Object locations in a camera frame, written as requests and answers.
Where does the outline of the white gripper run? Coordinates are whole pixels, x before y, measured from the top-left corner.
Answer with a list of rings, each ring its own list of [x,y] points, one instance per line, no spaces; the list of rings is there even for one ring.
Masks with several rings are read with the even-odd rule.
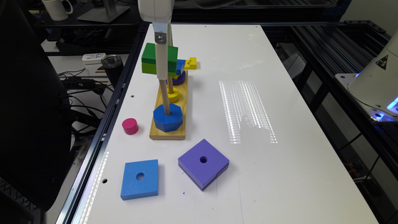
[[[138,0],[137,5],[143,21],[153,22],[157,78],[168,77],[167,23],[171,21],[174,0]]]

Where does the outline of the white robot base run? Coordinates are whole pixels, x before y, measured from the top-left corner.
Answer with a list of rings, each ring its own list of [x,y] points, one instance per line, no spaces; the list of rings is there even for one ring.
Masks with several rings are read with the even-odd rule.
[[[375,122],[397,121],[397,34],[359,73],[337,73],[336,80]]]

